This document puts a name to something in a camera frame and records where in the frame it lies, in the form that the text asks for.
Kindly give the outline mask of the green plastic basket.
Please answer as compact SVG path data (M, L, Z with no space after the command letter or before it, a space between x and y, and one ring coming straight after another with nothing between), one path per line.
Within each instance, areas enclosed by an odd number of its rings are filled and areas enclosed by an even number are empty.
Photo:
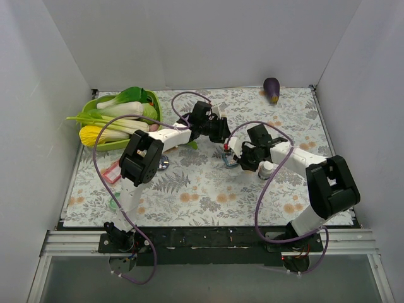
M145 90L148 100L152 103L154 106L156 112L157 112L157 120L162 121L162 108L160 105L160 101L156 95L155 92L151 90ZM82 111L83 112L88 112L89 110L96 109L97 104L100 102L106 102L111 99L113 99L119 92L112 94L112 95L103 95L99 94L99 97L96 99L93 99L85 104L83 107ZM111 150L118 150L125 148L127 144L129 143L129 139L126 140L120 140L120 141L115 141L115 142L106 142L106 143L98 143L97 145L97 151L98 152L106 152L106 151L111 151Z

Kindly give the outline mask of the purple eggplant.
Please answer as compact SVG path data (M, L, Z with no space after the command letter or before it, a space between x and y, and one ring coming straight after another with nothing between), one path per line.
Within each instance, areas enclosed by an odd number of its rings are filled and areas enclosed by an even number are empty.
M277 104L280 97L280 82L276 78L267 78L263 83L263 90L271 104Z

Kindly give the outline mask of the white cap pill bottle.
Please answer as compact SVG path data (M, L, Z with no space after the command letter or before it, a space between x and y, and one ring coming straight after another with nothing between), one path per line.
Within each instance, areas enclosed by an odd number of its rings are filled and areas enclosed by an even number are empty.
M264 161L260 164L258 177L261 180L268 180L274 171L274 164L269 161Z

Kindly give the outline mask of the green bok choy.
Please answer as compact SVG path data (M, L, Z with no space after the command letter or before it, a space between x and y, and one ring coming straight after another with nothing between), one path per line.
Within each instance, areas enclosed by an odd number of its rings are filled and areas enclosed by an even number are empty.
M139 102L139 103L143 104L143 103L147 103L147 98L148 98L148 95L143 88L140 88L138 86L132 86L132 87L129 87L129 88L123 90L121 93L119 93L114 98L110 99L109 101L99 102L96 105L96 108L104 109L106 107L110 107L113 105L119 105L119 104L125 104L128 102Z

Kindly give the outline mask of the green round pill case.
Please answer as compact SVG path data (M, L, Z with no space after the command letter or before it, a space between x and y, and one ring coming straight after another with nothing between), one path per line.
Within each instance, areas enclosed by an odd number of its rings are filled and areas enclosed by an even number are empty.
M114 198L109 200L108 206L111 211L117 211L119 208L117 206L116 200L119 200L120 192L114 193Z

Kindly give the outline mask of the floral table mat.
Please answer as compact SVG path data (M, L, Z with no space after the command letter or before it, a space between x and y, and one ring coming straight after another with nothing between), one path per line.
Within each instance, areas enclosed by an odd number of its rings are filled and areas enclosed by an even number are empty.
M163 120L172 124L178 114L193 109L194 104L209 98L213 104L225 102L230 129L246 140L253 121L270 124L270 134L289 135L303 150L331 156L323 124L309 88L283 88L280 99L272 105L260 88L199 90L195 95L160 90L157 97ZM178 147L167 152L170 165L157 172L146 185L137 209L135 223L151 226L252 226L254 212L261 225L286 225L308 205L306 180L282 168L269 185L257 206L265 182L254 172L239 167L228 169L222 160L222 146L202 136L198 149ZM85 148L64 214L65 227L101 227L117 215L108 203L98 174L119 159L121 152L93 153Z

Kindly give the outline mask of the blue rectangular pill box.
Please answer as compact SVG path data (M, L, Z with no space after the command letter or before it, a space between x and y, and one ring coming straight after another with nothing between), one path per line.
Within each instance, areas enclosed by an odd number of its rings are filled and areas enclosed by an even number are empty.
M238 166L237 157L233 153L222 153L222 160L228 169L233 169Z

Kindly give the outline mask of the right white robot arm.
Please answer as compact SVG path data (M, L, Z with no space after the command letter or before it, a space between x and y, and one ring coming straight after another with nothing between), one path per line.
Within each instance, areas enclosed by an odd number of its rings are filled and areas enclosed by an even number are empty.
M262 161L276 164L259 195L257 206L261 205L267 188L282 167L306 178L310 205L288 223L286 239L282 241L291 250L300 251L308 244L309 237L323 228L327 221L359 203L359 190L343 157L325 158L309 153L297 148L285 133L272 138L266 122L254 121L252 125L247 131L252 148L246 150L232 136L229 136L226 147L234 153L243 170L254 172Z

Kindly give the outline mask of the dark blue round pill case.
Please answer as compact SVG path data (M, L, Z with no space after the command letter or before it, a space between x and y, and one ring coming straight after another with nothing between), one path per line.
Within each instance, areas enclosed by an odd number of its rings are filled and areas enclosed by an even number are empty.
M170 165L169 158L166 155L161 155L158 163L158 170L163 171L166 170Z

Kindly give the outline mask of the pink radish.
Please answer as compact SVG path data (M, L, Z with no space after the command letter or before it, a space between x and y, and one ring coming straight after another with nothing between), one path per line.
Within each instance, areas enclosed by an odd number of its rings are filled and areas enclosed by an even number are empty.
M157 131L159 129L159 125L158 124L151 124L149 125L149 132L154 132Z

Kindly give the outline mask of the white radish with leaves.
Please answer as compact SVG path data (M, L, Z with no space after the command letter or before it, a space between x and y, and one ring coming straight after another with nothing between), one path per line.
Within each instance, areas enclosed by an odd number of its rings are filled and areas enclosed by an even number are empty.
M197 143L195 141L191 141L189 143L184 143L184 144L181 144L181 145L177 145L176 148L185 147L185 146L193 148L194 150L198 149L198 145L197 145Z

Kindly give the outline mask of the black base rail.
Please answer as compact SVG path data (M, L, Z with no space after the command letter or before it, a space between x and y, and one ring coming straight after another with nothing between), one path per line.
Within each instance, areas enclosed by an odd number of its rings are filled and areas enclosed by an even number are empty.
M270 244L254 227L143 227L140 233L121 232L109 224L98 242L98 252L123 254L137 266L177 264L263 264L282 266L282 254L306 260L323 250L321 238Z

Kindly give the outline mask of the light green cabbage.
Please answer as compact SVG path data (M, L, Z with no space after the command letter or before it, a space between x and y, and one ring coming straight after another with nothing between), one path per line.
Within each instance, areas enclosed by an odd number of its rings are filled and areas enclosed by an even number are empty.
M145 122L147 124L153 124L154 121L158 120L157 110L151 104L144 103L143 106L143 118L139 118L139 121Z

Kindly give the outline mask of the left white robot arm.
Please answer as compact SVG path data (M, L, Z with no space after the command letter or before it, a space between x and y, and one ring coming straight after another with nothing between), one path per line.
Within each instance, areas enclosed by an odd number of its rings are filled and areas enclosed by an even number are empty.
M113 196L117 215L104 223L109 242L126 253L135 246L134 229L137 207L145 185L155 176L164 152L207 136L213 143L224 143L230 136L227 118L218 106L197 102L193 111L181 116L173 125L146 133L136 131L119 159L121 192Z

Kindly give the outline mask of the pink rectangular pill box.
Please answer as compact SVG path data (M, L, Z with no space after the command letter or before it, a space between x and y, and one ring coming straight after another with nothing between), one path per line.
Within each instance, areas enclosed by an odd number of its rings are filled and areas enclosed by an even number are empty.
M121 168L119 162L113 162L106 170L102 172L102 177L109 184L115 184L121 178Z

